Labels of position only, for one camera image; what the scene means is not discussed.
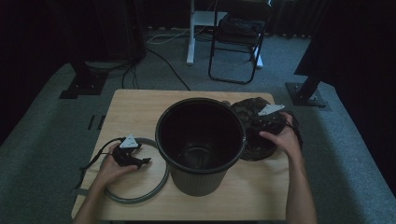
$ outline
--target left hand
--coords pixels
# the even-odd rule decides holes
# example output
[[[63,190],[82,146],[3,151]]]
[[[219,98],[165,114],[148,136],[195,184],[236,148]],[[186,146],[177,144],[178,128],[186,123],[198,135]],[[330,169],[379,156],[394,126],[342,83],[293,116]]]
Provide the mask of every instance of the left hand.
[[[108,149],[108,153],[113,153],[114,148],[119,144],[115,144]],[[138,170],[136,165],[120,167],[114,160],[112,155],[108,155],[104,161],[95,180],[99,181],[105,187],[113,183],[120,176]]]

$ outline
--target table leg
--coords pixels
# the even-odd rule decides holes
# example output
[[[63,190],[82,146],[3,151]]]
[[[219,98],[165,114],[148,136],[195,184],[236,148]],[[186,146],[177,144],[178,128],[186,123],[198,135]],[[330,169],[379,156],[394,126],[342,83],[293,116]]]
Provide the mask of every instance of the table leg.
[[[190,0],[191,2],[191,14],[190,14],[190,40],[189,40],[189,51],[187,52],[187,65],[194,64],[194,52],[195,52],[195,37],[194,37],[194,0]]]

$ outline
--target black bucket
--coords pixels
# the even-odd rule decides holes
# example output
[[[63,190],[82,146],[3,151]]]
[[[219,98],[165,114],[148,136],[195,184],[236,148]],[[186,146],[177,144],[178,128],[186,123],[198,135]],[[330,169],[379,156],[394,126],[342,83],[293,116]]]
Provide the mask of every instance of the black bucket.
[[[227,105],[191,98],[163,112],[155,139],[175,185],[188,195],[204,196],[218,188],[239,160],[246,134]]]

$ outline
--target white tag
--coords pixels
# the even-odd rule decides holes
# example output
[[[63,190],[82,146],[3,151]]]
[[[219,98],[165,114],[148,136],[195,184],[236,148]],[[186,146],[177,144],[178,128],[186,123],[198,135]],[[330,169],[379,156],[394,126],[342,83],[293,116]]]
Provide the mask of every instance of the white tag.
[[[120,148],[126,148],[126,147],[138,147],[139,145],[136,143],[136,140],[134,140],[134,136],[132,134],[128,135],[126,139],[121,143]]]
[[[265,108],[259,112],[259,116],[269,115],[283,108],[285,108],[283,105],[266,105]]]

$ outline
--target right hand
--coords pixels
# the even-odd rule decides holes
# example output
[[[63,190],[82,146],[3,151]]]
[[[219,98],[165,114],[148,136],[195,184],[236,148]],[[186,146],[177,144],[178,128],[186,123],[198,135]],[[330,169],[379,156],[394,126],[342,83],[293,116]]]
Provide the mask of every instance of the right hand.
[[[292,124],[292,116],[290,114],[285,112],[280,112],[280,114],[285,117],[290,125]],[[278,135],[268,132],[259,132],[259,135],[275,143],[279,149],[288,155],[288,157],[301,156],[301,149],[297,135],[291,127],[285,126],[282,132]]]

